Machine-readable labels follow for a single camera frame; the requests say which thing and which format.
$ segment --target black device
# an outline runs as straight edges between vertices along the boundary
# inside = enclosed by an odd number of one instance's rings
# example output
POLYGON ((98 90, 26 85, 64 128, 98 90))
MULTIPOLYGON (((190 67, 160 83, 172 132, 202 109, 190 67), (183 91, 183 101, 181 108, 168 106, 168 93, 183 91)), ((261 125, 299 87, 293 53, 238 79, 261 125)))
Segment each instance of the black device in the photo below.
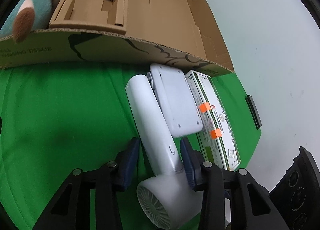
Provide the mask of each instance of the black device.
POLYGON ((140 140, 99 169, 74 169, 54 194, 33 230, 90 230, 90 191, 96 190, 96 229, 122 230, 116 192, 130 185, 139 156, 140 140))
POLYGON ((320 172, 311 153, 303 147, 299 150, 270 199, 290 230, 319 230, 320 172))
POLYGON ((289 229, 269 191, 246 169, 220 169, 193 150, 186 137, 181 139, 180 151, 189 186, 204 191, 198 230, 224 230, 225 197, 230 199, 231 230, 289 229))
POLYGON ((257 107, 253 101, 253 98, 252 96, 250 95, 247 95, 247 97, 245 98, 245 100, 247 101, 247 104, 249 106, 249 109, 250 109, 250 112, 251 112, 251 115, 252 115, 252 118, 253 118, 253 121, 254 121, 254 124, 256 125, 256 128, 257 130, 262 126, 262 123, 261 123, 261 119, 260 119, 260 116, 258 114, 258 110, 257 110, 257 107))

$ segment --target black metal bracket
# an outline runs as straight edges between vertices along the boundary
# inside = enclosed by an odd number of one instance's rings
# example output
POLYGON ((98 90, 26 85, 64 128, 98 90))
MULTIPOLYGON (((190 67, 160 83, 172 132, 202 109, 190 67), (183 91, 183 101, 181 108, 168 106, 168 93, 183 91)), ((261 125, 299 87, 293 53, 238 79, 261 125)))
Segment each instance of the black metal bracket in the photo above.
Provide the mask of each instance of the black metal bracket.
POLYGON ((97 170, 74 169, 54 194, 33 230, 90 230, 90 192, 96 190, 97 230, 122 230, 116 192, 131 183, 139 155, 140 140, 132 138, 127 150, 119 152, 97 170))
POLYGON ((224 230, 224 198, 230 199, 232 230, 288 230, 284 219, 246 169, 228 171, 205 161, 188 138, 180 142, 188 184, 204 191, 198 230, 224 230))

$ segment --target corrugated cardboard edge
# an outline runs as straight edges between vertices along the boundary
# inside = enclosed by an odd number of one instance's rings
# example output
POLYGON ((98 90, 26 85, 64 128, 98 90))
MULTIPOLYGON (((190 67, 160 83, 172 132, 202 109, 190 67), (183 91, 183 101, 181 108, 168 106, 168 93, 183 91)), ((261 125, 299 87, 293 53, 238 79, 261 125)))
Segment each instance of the corrugated cardboard edge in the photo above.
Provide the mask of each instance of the corrugated cardboard edge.
MULTIPOLYGON (((114 38, 122 38, 126 41, 130 41, 130 43, 132 44, 131 46, 133 48, 136 48, 138 51, 141 51, 142 53, 147 53, 147 54, 152 54, 150 52, 146 52, 143 49, 139 49, 139 46, 148 46, 148 45, 152 45, 153 48, 155 48, 157 50, 157 54, 161 53, 163 54, 161 57, 161 61, 159 60, 155 60, 153 61, 151 58, 150 60, 148 60, 148 62, 144 62, 145 64, 147 63, 152 63, 152 62, 160 62, 160 64, 166 64, 169 66, 175 66, 178 68, 181 68, 185 71, 188 71, 190 69, 194 69, 197 70, 199 72, 205 73, 207 75, 210 76, 217 76, 217 75, 224 75, 224 74, 229 74, 229 73, 233 73, 233 71, 213 62, 213 61, 209 61, 206 59, 202 59, 199 57, 196 57, 194 55, 190 55, 187 52, 183 52, 180 50, 177 50, 175 48, 170 48, 167 47, 165 45, 161 45, 161 44, 157 44, 154 42, 150 42, 147 40, 143 40, 143 39, 137 39, 137 38, 133 38, 133 37, 128 37, 128 36, 124 36, 124 35, 120 35, 117 33, 111 33, 111 32, 107 32, 107 31, 93 31, 93 30, 82 30, 82 29, 66 29, 66 28, 54 28, 54 29, 46 29, 46 30, 35 30, 32 31, 31 33, 50 33, 50 32, 73 32, 73 33, 91 33, 91 34, 99 34, 99 35, 104 35, 104 36, 109 36, 109 37, 114 37, 114 38)), ((5 41, 5 40, 9 40, 12 38, 12 35, 4 37, 4 38, 0 38, 0 42, 5 41)), ((101 60, 101 61, 105 61, 105 62, 109 62, 108 60, 108 56, 106 55, 105 60, 101 60)), ((126 63, 132 63, 135 64, 137 62, 130 62, 130 61, 125 61, 126 63)), ((43 61, 36 61, 36 62, 29 62, 29 63, 23 63, 23 64, 37 64, 37 63, 48 63, 48 60, 43 60, 43 61)), ((7 68, 7 67, 13 67, 13 66, 19 66, 21 64, 8 64, 8 65, 4 65, 2 67, 0 67, 1 69, 7 68)))

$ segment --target green backdrop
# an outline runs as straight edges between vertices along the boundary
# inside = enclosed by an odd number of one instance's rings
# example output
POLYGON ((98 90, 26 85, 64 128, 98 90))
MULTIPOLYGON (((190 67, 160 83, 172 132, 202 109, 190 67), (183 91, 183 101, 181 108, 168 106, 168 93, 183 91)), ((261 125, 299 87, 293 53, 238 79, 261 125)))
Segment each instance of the green backdrop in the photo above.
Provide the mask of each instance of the green backdrop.
MULTIPOLYGON (((31 230, 74 168, 99 168, 138 136, 124 87, 148 67, 51 63, 0 71, 0 201, 19 230, 31 230)), ((213 79, 239 148, 241 167, 260 137, 235 74, 213 79)), ((195 135, 189 137, 199 149, 195 135)), ((136 197, 152 175, 140 149, 132 185, 118 194, 124 230, 155 229, 136 197)), ((196 230, 199 215, 181 229, 196 230)))

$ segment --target plush toy ear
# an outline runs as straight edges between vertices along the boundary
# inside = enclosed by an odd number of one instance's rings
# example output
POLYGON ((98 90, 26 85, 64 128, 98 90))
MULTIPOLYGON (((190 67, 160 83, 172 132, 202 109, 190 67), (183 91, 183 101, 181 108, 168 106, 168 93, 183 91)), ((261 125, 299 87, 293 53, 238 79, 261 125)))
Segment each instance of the plush toy ear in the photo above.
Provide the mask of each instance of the plush toy ear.
POLYGON ((35 8, 32 0, 25 0, 13 21, 12 35, 17 43, 26 39, 35 21, 35 8))

